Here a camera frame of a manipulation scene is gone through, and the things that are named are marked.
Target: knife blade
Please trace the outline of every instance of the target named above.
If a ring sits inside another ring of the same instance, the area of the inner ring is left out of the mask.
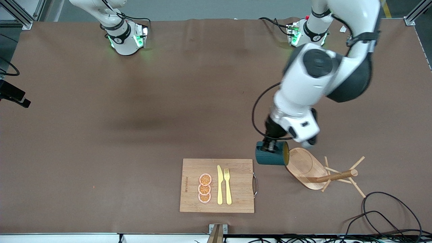
[[[217,204],[221,205],[223,203],[222,199],[222,182],[223,182],[223,173],[220,165],[217,166]]]

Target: cutting board handle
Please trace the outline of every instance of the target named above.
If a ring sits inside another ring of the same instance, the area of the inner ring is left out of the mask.
[[[252,172],[252,190],[254,190],[254,181],[255,181],[255,193],[254,193],[254,198],[257,196],[258,193],[258,179],[257,176],[255,175],[255,172]]]

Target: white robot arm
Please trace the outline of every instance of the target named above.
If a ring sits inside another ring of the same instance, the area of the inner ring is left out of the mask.
[[[108,33],[111,46],[121,55],[132,55],[145,46],[148,27],[126,20],[120,10],[127,0],[69,0],[93,15]]]
[[[316,38],[315,41],[312,35],[306,35],[310,37],[308,42],[295,49],[283,71],[280,89],[274,96],[274,105],[266,120],[266,136],[261,151],[274,152],[277,139],[287,133],[303,147],[310,148],[316,143],[316,135],[320,131],[316,112],[311,106],[323,96],[336,102],[355,99],[369,86],[371,57],[378,39],[380,1],[312,2],[312,14],[304,21],[304,27],[308,26],[315,34],[327,32],[330,25],[327,23],[331,21],[316,17],[315,9],[319,9],[321,15],[335,18],[350,29],[352,38],[347,41],[349,51],[346,56],[342,56],[325,50],[318,42],[320,39]]]

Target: tabletop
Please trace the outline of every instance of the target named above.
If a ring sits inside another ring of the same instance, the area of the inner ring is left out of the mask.
[[[334,21],[324,47],[345,54],[340,27]],[[285,167],[255,161],[254,214],[179,211],[183,158],[254,159],[262,137],[252,105],[281,80],[292,52],[276,26],[152,22],[147,47],[120,56],[96,22],[35,22],[21,34],[12,59],[21,75],[6,80],[32,103],[0,102],[0,232],[201,233],[212,223],[230,233],[345,232],[361,213],[352,185],[312,191]],[[432,74],[415,29],[384,19],[373,61],[362,96],[314,106],[321,133],[310,152],[339,171],[365,156],[355,178],[364,193],[399,197],[431,229]],[[260,129],[274,91],[258,105]],[[388,198],[368,207],[416,227]],[[350,233],[374,231],[358,221]]]

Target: orange slice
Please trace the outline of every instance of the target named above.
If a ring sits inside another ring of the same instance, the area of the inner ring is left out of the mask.
[[[212,183],[212,176],[204,173],[200,176],[200,184],[201,185],[210,185]]]
[[[198,199],[202,203],[208,203],[208,202],[210,202],[210,199],[212,199],[212,195],[211,194],[209,194],[209,195],[198,194]]]
[[[211,191],[211,187],[209,185],[201,185],[200,184],[198,186],[198,192],[203,196],[208,195],[210,193],[210,191]]]

